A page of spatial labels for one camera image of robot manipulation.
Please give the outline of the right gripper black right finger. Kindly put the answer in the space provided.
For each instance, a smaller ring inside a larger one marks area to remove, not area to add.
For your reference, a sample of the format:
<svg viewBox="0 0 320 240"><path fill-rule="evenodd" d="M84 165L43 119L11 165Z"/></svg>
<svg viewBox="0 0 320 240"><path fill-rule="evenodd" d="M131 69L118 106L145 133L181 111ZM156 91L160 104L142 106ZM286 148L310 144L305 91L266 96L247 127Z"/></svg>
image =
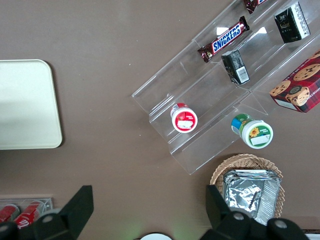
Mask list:
<svg viewBox="0 0 320 240"><path fill-rule="evenodd" d="M211 228L202 240L267 240L267 227L247 214L232 211L215 185L205 188L205 208Z"/></svg>

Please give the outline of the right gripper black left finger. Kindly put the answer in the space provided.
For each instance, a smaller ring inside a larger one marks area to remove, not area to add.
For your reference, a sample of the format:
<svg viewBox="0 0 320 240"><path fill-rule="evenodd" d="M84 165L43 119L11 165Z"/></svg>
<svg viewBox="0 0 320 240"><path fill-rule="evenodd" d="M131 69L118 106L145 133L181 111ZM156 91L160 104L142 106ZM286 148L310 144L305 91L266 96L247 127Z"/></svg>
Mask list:
<svg viewBox="0 0 320 240"><path fill-rule="evenodd" d="M35 240L76 240L94 211L93 187L82 186L58 212L42 216L32 225Z"/></svg>

